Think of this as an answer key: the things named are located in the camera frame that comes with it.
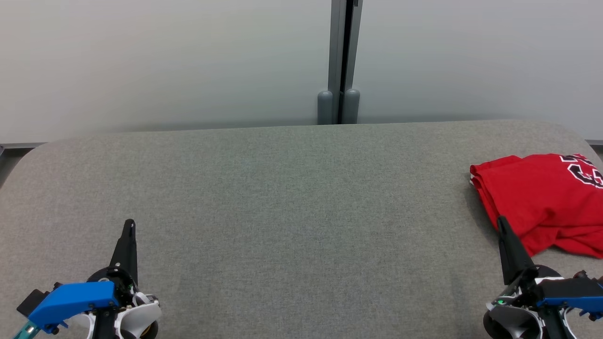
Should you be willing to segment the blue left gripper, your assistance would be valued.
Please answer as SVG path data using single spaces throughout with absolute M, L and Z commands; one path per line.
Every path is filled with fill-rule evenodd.
M 133 219 L 127 219 L 123 225 L 110 266 L 95 272 L 84 283 L 56 283 L 28 320 L 41 330 L 54 330 L 59 325 L 66 326 L 66 320 L 77 314 L 125 307 L 138 283 Z

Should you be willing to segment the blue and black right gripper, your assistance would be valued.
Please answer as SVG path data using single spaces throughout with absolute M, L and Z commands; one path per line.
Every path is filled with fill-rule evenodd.
M 537 311 L 545 307 L 578 309 L 581 315 L 603 315 L 603 275 L 588 277 L 586 271 L 564 278 L 555 270 L 535 265 L 507 218 L 497 219 L 500 264 L 506 289 L 501 306 Z

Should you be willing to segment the red basketball jersey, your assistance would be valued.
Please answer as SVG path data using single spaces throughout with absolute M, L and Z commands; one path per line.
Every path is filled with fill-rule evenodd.
M 603 173 L 581 154 L 507 156 L 470 167 L 491 223 L 506 218 L 530 256 L 558 247 L 603 259 Z

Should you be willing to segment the grey cylinder post foot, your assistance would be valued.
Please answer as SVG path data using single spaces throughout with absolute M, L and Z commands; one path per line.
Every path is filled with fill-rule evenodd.
M 346 90 L 341 105 L 341 123 L 357 124 L 359 112 L 360 92 L 357 89 Z
M 321 91 L 317 95 L 317 124 L 330 125 L 333 123 L 334 97 L 330 91 Z

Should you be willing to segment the grey partition post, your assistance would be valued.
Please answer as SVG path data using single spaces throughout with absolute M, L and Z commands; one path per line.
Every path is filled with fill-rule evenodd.
M 364 0 L 330 0 L 329 69 L 327 90 L 332 92 L 333 123 L 341 123 L 346 90 L 353 89 Z

